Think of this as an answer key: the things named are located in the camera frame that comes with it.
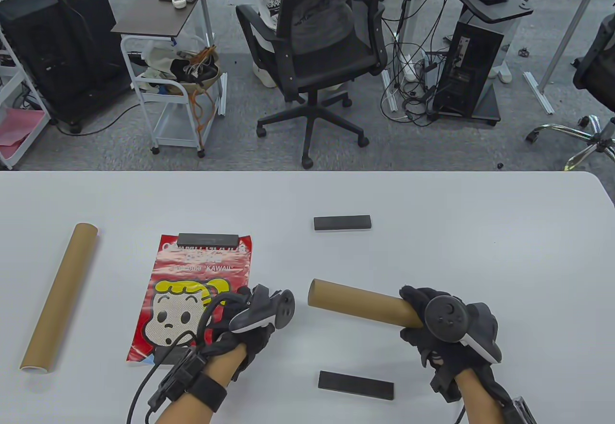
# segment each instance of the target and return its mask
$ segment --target yellow cartoon hair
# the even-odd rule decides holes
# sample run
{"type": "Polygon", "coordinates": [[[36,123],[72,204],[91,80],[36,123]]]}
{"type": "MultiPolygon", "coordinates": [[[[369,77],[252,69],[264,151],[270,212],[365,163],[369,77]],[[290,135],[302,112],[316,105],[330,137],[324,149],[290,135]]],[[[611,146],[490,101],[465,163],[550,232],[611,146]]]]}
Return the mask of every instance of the yellow cartoon hair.
{"type": "Polygon", "coordinates": [[[191,280],[161,280],[156,283],[156,286],[154,286],[154,290],[159,294],[163,294],[166,292],[170,292],[171,294],[194,294],[196,292],[201,292],[201,300],[203,301],[203,305],[207,305],[211,302],[211,291],[209,290],[209,288],[212,288],[214,290],[213,292],[215,292],[216,294],[231,290],[231,286],[229,285],[228,281],[222,278],[215,278],[213,280],[209,280],[205,284],[201,283],[200,281],[191,280]]]}

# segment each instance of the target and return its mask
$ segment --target black mesh office chair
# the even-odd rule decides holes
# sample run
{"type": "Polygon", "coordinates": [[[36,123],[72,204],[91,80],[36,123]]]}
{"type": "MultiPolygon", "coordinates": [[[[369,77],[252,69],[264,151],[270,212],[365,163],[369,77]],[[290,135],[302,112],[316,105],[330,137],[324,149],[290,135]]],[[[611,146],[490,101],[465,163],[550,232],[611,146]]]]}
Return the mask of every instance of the black mesh office chair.
{"type": "MultiPolygon", "coordinates": [[[[615,13],[600,24],[596,39],[578,65],[573,83],[578,89],[588,90],[597,101],[615,112],[615,13]]],[[[595,151],[604,153],[615,161],[615,117],[611,117],[604,128],[593,114],[581,118],[578,125],[583,128],[590,125],[591,132],[563,125],[541,125],[530,132],[525,140],[534,143],[541,130],[552,129],[586,142],[587,147],[567,161],[564,171],[575,169],[595,151]]]]}
{"type": "MultiPolygon", "coordinates": [[[[305,116],[307,126],[301,159],[305,169],[314,165],[309,157],[309,147],[317,118],[354,132],[360,147],[369,144],[363,129],[330,112],[324,105],[319,105],[318,91],[366,73],[378,75],[387,63],[382,36],[384,6],[379,5],[379,0],[345,0],[345,4],[352,9],[354,30],[342,41],[327,48],[302,54],[294,52],[301,50],[297,47],[301,39],[294,32],[306,18],[326,9],[328,3],[329,0],[282,0],[276,31],[264,24],[252,6],[237,6],[236,9],[252,59],[259,68],[270,73],[286,103],[304,103],[299,94],[307,93],[307,104],[261,118],[257,123],[257,136],[264,137],[267,134],[264,125],[305,116]],[[252,28],[273,45],[275,53],[261,47],[252,28]]],[[[322,24],[319,28],[325,31],[332,28],[332,25],[322,24]]],[[[346,96],[345,106],[350,103],[346,96]]]]}

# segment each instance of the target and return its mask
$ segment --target chair base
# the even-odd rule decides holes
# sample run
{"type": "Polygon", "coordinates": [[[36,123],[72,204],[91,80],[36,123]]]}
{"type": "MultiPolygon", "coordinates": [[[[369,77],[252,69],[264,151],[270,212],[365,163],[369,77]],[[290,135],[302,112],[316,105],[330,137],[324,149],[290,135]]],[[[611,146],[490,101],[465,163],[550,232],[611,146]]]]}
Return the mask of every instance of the chair base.
{"type": "Polygon", "coordinates": [[[571,137],[586,142],[587,147],[572,156],[566,162],[564,165],[564,171],[571,171],[575,169],[593,152],[604,153],[611,160],[615,161],[615,140],[613,139],[613,134],[615,134],[615,117],[609,119],[606,126],[604,126],[604,129],[602,129],[598,117],[593,114],[581,118],[578,121],[578,125],[582,128],[589,126],[591,133],[563,125],[541,125],[534,128],[529,134],[527,134],[525,140],[529,143],[534,143],[541,130],[551,129],[558,132],[563,132],[564,134],[568,134],[571,137]]]}
{"type": "Polygon", "coordinates": [[[312,142],[314,122],[318,118],[324,119],[325,121],[329,121],[329,123],[332,123],[332,125],[336,125],[342,129],[354,132],[354,134],[357,135],[357,144],[361,148],[367,147],[367,145],[369,145],[369,139],[367,139],[361,127],[350,123],[341,116],[338,116],[325,108],[325,106],[327,107],[329,105],[332,105],[337,101],[342,101],[343,107],[350,107],[352,105],[352,101],[348,98],[347,93],[336,95],[333,98],[323,101],[323,103],[319,104],[317,92],[310,92],[307,95],[307,104],[301,105],[299,107],[289,108],[288,110],[284,110],[283,112],[278,112],[259,119],[259,121],[257,122],[257,136],[265,137],[267,135],[267,131],[263,127],[265,125],[279,123],[281,121],[288,121],[295,118],[301,118],[302,116],[307,118],[306,134],[305,139],[303,140],[303,156],[301,156],[301,165],[303,166],[303,169],[310,169],[312,166],[314,166],[314,161],[312,161],[309,156],[309,147],[312,142]]]}

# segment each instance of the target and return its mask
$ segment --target black glove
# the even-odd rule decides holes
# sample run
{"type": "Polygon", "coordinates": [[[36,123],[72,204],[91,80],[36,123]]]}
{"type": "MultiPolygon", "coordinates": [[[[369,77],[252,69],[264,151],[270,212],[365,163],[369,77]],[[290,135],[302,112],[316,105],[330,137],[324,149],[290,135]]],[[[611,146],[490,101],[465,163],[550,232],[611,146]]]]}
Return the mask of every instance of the black glove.
{"type": "MultiPolygon", "coordinates": [[[[252,291],[250,291],[250,288],[247,286],[238,288],[237,292],[245,296],[250,296],[252,294],[252,291]]],[[[243,312],[248,306],[244,303],[228,300],[224,303],[223,307],[222,319],[211,326],[213,329],[213,347],[223,344],[224,351],[231,351],[241,343],[246,345],[246,358],[244,358],[244,361],[239,365],[239,368],[233,376],[233,380],[237,380],[239,373],[246,369],[248,365],[252,363],[257,353],[263,350],[267,345],[271,333],[275,331],[275,327],[269,324],[264,328],[258,327],[243,333],[232,333],[229,331],[229,323],[235,315],[243,312]]]]}
{"type": "MultiPolygon", "coordinates": [[[[425,324],[425,308],[429,301],[436,296],[450,296],[447,292],[436,291],[432,288],[417,289],[411,286],[401,288],[399,295],[417,312],[423,324],[425,324]]],[[[426,367],[428,360],[436,371],[442,365],[445,365],[452,377],[457,376],[465,369],[479,369],[489,364],[471,347],[463,346],[459,342],[441,341],[431,334],[427,327],[404,328],[401,330],[400,336],[404,341],[417,347],[421,354],[423,367],[426,367]]]]}

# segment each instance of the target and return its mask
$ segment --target red plastic bag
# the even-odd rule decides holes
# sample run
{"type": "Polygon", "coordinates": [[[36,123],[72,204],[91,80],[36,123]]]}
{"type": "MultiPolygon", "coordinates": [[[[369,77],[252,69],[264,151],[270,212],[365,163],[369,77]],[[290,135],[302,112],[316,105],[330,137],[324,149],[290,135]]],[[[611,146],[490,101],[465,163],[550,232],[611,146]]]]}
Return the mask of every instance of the red plastic bag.
{"type": "MultiPolygon", "coordinates": [[[[248,284],[250,237],[241,237],[237,249],[181,249],[176,243],[177,237],[170,235],[160,239],[127,361],[153,364],[180,334],[187,330],[196,333],[200,315],[212,297],[248,284]]],[[[222,307],[217,307],[215,321],[221,311],[222,307]]],[[[191,344],[193,341],[186,338],[178,345],[185,348],[191,344]]]]}

